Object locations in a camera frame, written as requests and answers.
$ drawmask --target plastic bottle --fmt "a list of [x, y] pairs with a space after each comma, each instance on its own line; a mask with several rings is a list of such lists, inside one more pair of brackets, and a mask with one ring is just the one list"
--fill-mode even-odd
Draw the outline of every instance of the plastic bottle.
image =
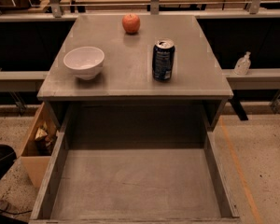
[[240, 58], [239, 61], [237, 61], [235, 67], [234, 67], [234, 73], [240, 76], [244, 76], [247, 74], [251, 61], [250, 61], [250, 54], [251, 52], [246, 52], [245, 56]]

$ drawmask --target black can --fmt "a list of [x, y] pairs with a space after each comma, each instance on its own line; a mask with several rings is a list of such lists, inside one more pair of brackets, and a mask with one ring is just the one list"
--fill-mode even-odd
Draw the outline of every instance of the black can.
[[153, 47], [152, 76], [157, 80], [171, 78], [175, 60], [175, 44], [172, 40], [160, 39]]

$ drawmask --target white bowl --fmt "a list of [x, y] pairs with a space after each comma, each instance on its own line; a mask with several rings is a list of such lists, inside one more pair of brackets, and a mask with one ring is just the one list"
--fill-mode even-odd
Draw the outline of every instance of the white bowl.
[[104, 57], [101, 49], [82, 47], [68, 52], [63, 62], [75, 77], [89, 80], [102, 71]]

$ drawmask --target concrete floor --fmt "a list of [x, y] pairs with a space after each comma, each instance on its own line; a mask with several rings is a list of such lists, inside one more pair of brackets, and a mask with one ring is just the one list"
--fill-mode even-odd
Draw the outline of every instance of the concrete floor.
[[[243, 103], [248, 121], [240, 121], [227, 104], [215, 129], [216, 146], [242, 223], [280, 224], [280, 114], [268, 103]], [[32, 123], [35, 109], [18, 116], [0, 107], [0, 144], [16, 152]], [[0, 181], [0, 199], [19, 212], [31, 210], [38, 189], [17, 159]], [[14, 218], [27, 221], [30, 213]]]

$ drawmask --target drawer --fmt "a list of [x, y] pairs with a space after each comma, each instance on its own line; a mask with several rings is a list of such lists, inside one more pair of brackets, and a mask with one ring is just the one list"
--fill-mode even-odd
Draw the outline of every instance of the drawer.
[[199, 102], [71, 104], [30, 223], [239, 222], [206, 120]]
[[35, 118], [24, 138], [21, 151], [21, 163], [36, 188], [40, 188], [50, 159], [50, 152], [41, 147], [41, 144], [35, 140], [38, 128], [44, 123], [47, 125], [47, 133], [55, 139], [56, 126], [43, 103], [35, 112]]

